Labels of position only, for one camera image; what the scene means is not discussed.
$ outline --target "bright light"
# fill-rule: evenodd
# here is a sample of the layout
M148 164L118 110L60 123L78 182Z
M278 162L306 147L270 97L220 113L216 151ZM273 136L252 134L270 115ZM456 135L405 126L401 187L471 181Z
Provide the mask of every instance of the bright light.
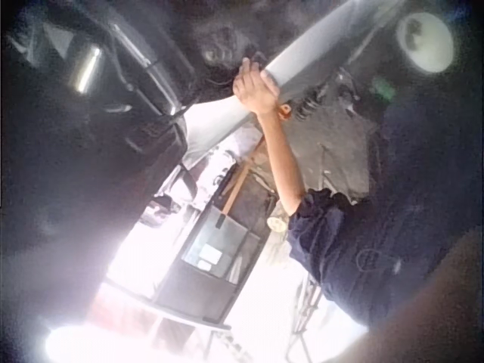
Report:
M184 208L169 215L159 228L136 223L111 262L108 278L133 293L152 297L175 257L174 243L184 227L185 212Z
M60 327L45 342L55 363L196 363L149 347L148 341L123 337L91 325Z

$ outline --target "shock absorber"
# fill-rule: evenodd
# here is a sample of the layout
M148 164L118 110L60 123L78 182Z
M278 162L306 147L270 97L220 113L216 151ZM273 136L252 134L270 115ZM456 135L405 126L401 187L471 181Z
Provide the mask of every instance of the shock absorber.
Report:
M310 90L296 108L296 119L298 121L304 121L316 112L318 108L323 107L326 91L327 83Z

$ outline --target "person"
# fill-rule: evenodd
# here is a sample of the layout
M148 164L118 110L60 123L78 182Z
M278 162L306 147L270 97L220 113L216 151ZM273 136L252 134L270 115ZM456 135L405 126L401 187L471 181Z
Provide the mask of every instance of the person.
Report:
M483 351L482 230L476 229L415 296L332 362L472 362L482 361Z
M305 189L270 75L244 58L234 80L235 96L265 136L290 216L291 256L360 324L378 325L425 284L461 235L482 225L482 87L468 81L459 79L463 97L421 85L388 107L385 172L352 206L342 194Z

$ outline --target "garage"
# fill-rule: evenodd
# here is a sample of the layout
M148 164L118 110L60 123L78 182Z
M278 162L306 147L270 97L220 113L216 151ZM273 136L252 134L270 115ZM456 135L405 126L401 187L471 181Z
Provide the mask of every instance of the garage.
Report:
M479 20L450 0L18 5L2 26L5 361L381 361L360 345L374 337L396 361L473 361L482 257L446 263L482 228ZM284 139L237 94L259 68ZM304 190L290 213L286 143ZM329 203L319 222L308 196ZM353 241L361 277L324 281ZM445 293L461 315L385 340L441 271L467 281ZM359 311L361 281L384 312Z

